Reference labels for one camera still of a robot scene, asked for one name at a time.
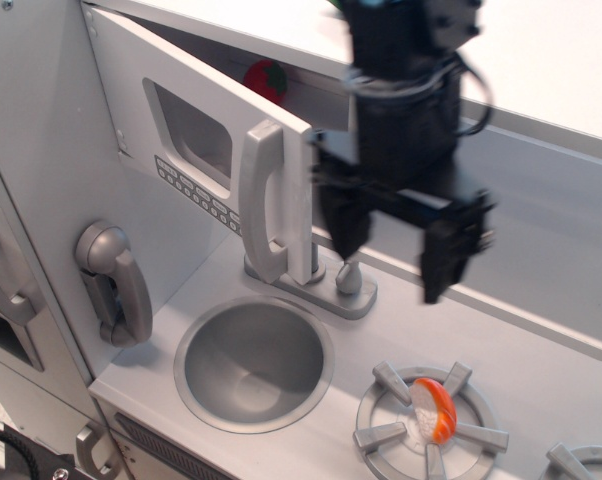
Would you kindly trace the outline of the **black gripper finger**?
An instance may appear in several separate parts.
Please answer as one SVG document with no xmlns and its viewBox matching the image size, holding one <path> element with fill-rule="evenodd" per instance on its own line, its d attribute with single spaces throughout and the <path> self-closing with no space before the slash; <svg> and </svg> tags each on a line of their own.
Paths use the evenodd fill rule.
<svg viewBox="0 0 602 480">
<path fill-rule="evenodd" d="M 350 259 L 370 238 L 371 209 L 359 189 L 334 186 L 319 188 L 319 203 L 334 251 Z"/>
<path fill-rule="evenodd" d="M 450 286 L 460 283 L 469 258 L 475 253 L 476 238 L 453 222 L 429 225 L 420 256 L 424 302 L 436 304 Z"/>
</svg>

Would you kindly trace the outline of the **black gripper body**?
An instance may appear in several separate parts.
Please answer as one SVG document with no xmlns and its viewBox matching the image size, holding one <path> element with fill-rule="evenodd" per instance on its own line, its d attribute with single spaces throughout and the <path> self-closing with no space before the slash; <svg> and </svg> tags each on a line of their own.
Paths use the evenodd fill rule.
<svg viewBox="0 0 602 480">
<path fill-rule="evenodd" d="M 466 180 L 455 164 L 459 140 L 486 124 L 462 128 L 460 89 L 437 84 L 420 91 L 356 91 L 352 132 L 316 130 L 313 176 L 319 188 L 359 189 L 371 209 L 422 229 L 453 222 L 484 250 L 486 215 L 492 205 L 485 189 Z"/>
</svg>

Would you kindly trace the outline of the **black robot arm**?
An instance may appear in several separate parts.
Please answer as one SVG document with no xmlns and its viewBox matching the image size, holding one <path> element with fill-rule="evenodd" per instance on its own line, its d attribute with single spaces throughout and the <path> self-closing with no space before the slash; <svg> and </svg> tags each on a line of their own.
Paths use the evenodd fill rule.
<svg viewBox="0 0 602 480">
<path fill-rule="evenodd" d="M 424 300 L 436 303 L 485 250 L 489 193 L 455 160 L 461 138 L 485 127 L 460 124 L 460 48 L 477 36 L 476 1 L 342 1 L 352 64 L 344 86 L 354 103 L 351 132 L 318 130 L 313 179 L 334 250 L 336 284 L 357 292 L 354 254 L 383 212 L 423 232 L 419 259 Z"/>
</svg>

